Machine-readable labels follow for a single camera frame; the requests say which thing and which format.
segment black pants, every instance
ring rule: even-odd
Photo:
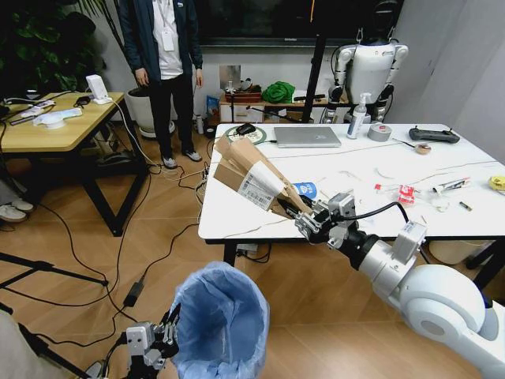
[[[183,152],[194,152],[191,139],[193,120],[193,89],[189,75],[179,75],[174,79],[162,81],[161,84],[149,86],[152,117],[155,121],[156,139],[161,155],[170,158],[172,145],[170,143],[170,98],[174,96],[174,108],[178,116],[178,134]]]

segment green bag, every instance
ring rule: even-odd
[[[291,103],[294,86],[285,81],[277,81],[263,91],[261,97],[269,103]]]

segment white shoe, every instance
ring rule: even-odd
[[[26,213],[18,210],[12,205],[0,206],[0,220],[7,221],[8,223],[20,223],[27,218]]]
[[[184,152],[184,155],[190,158],[193,162],[200,162],[202,157],[197,152]]]
[[[175,161],[174,158],[165,158],[163,157],[163,165],[168,168],[169,170],[173,170],[174,168],[177,168],[177,162]]]
[[[10,204],[24,213],[33,212],[33,210],[35,209],[35,207],[32,204],[28,203],[27,201],[24,201],[21,198],[16,199]]]

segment wooden floor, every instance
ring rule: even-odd
[[[142,143],[147,154],[158,160],[156,143]],[[196,137],[197,150],[204,158],[207,158],[206,144],[204,137]],[[202,163],[180,157],[178,150],[176,154],[186,173],[203,167]],[[129,225],[122,247],[119,285],[113,293],[117,304],[122,303],[146,264],[166,254],[172,237],[197,220],[200,208],[194,192],[178,188],[177,182],[170,178],[173,177],[152,177],[147,198]],[[199,180],[195,176],[183,184],[194,186]],[[101,180],[100,185],[117,208],[130,182],[131,178],[108,178]],[[69,224],[80,259],[105,272],[113,281],[121,239],[111,236],[83,189],[75,182],[59,183],[47,193],[43,203]],[[262,252],[265,249],[266,246],[261,246]],[[72,257],[61,222],[40,207],[14,232],[0,234],[0,251],[94,275]],[[198,238],[196,227],[189,228],[175,242],[171,256],[149,272],[144,292],[135,308],[128,312],[139,320],[158,322],[172,303],[175,287],[189,273],[222,257],[221,246],[207,246]],[[367,279],[351,269],[348,260],[339,253],[323,246],[278,244],[274,245],[267,264],[240,258],[236,266],[256,281],[271,307],[263,379],[478,377],[470,364],[445,346],[411,332],[398,314],[372,293]],[[18,272],[18,267],[2,264],[0,279]],[[89,302],[105,293],[100,285],[50,273],[37,273],[12,288],[74,304]],[[15,319],[32,332],[45,333],[56,340],[88,343],[113,329],[114,309],[106,299],[92,306],[63,308],[0,291],[0,302],[13,307]],[[116,321],[117,334],[130,325],[121,315]],[[104,358],[115,338],[87,348],[64,344],[54,349],[84,368]],[[110,377],[125,375],[126,357],[124,347],[117,349],[111,360]],[[172,378],[177,374],[169,364],[159,377]]]

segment dark jacket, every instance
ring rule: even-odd
[[[191,61],[197,69],[201,69],[203,64],[195,4],[193,0],[170,0],[170,4],[172,2],[182,69],[184,74],[191,76]],[[125,39],[126,59],[132,71],[145,68],[149,81],[160,82],[158,44],[152,33],[155,27],[153,0],[120,0],[119,21]]]

